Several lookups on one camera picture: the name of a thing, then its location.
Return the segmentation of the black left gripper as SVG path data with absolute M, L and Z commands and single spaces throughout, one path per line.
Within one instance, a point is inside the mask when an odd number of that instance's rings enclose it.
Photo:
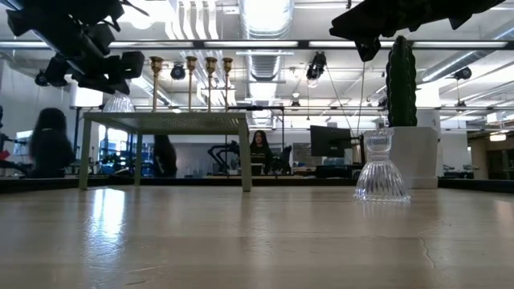
M 145 56 L 140 51 L 126 51 L 121 58 L 109 56 L 109 45 L 113 41 L 114 35 L 106 23 L 53 33 L 46 40 L 55 51 L 44 72 L 47 82 L 55 87 L 65 86 L 64 76 L 72 73 L 81 88 L 128 95 L 130 89 L 125 79 L 141 76 Z M 105 78 L 104 75 L 113 73 L 119 64 L 124 79 Z

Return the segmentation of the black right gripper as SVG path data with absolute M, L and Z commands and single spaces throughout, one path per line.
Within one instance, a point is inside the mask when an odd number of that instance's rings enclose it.
M 407 24 L 410 12 L 418 0 L 364 0 L 350 11 L 335 17 L 329 34 L 343 39 L 357 40 L 355 46 L 362 62 L 373 60 L 381 50 L 379 36 L 392 37 L 397 31 L 414 32 L 417 24 Z

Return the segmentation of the clear ribbed glass candle holder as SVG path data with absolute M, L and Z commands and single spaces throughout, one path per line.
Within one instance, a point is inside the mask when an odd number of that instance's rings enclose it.
M 380 128 L 364 134 L 366 163 L 354 192 L 359 201 L 408 202 L 402 175 L 390 159 L 394 130 Z
M 102 108 L 102 112 L 135 112 L 135 108 L 128 95 L 116 92 L 108 98 Z

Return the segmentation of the green cactus plant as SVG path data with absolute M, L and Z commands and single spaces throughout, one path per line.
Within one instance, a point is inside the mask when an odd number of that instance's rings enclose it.
M 389 127 L 416 127 L 416 59 L 412 46 L 398 36 L 388 54 L 386 95 Z

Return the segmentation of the sage green metal side table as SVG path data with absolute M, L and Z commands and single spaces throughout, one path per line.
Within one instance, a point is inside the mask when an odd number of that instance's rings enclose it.
M 135 184 L 141 183 L 141 150 L 144 135 L 213 136 L 237 135 L 242 189 L 252 189 L 251 152 L 247 115 L 243 112 L 85 112 L 80 158 L 79 188 L 88 188 L 88 158 L 92 123 L 120 129 L 137 136 Z

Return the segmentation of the person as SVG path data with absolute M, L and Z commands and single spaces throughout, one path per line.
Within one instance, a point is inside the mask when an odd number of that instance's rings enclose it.
M 44 108 L 38 116 L 29 141 L 29 156 L 34 164 L 28 178 L 61 178 L 75 160 L 67 137 L 67 119 L 58 108 Z
M 267 135 L 262 130 L 254 133 L 251 145 L 251 165 L 253 175 L 268 175 L 271 169 L 273 153 L 267 141 Z
M 176 150 L 167 135 L 154 135 L 153 171 L 155 177 L 176 177 Z

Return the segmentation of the black computer monitor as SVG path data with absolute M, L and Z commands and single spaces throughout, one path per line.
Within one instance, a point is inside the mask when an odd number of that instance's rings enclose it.
M 350 129 L 311 125 L 309 131 L 313 157 L 344 157 L 352 148 Z

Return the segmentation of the long ceiling light strip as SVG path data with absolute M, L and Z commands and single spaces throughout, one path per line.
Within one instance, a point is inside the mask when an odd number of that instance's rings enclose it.
M 415 50 L 514 51 L 514 41 L 430 41 L 410 40 Z M 116 41 L 113 50 L 353 50 L 357 46 L 343 40 L 134 40 Z

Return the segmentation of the small tilted monitor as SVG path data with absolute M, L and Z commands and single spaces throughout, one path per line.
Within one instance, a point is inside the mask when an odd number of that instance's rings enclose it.
M 15 135 L 15 143 L 14 143 L 14 155 L 17 157 L 28 157 L 29 156 L 29 143 L 31 140 L 31 136 L 33 134 L 32 130 L 17 132 Z

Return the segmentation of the white angular plant pot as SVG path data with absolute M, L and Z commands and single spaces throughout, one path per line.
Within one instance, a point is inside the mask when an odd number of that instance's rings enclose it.
M 395 127 L 390 159 L 407 189 L 436 189 L 438 133 L 430 127 Z

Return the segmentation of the silver ceiling air duct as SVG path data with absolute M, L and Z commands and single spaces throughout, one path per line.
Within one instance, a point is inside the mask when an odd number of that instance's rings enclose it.
M 244 39 L 273 40 L 288 37 L 294 0 L 238 0 Z M 247 57 L 250 76 L 256 81 L 273 81 L 279 74 L 282 56 Z

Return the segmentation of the black aluminium table frame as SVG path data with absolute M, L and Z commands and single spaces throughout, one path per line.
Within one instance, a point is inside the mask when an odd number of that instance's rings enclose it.
M 93 177 L 88 179 L 88 186 L 133 185 L 130 177 Z M 173 179 L 173 178 L 143 178 L 142 185 L 147 186 L 240 186 L 238 178 L 202 178 L 202 179 Z M 354 179 L 315 179 L 298 177 L 261 177 L 252 180 L 253 186 L 355 186 Z M 21 193 L 29 191 L 44 191 L 55 189 L 74 189 L 79 186 L 77 178 L 57 179 L 0 179 L 0 193 Z M 514 181 L 502 180 L 470 180 L 470 179 L 440 179 L 440 189 L 461 189 L 493 193 L 514 194 Z

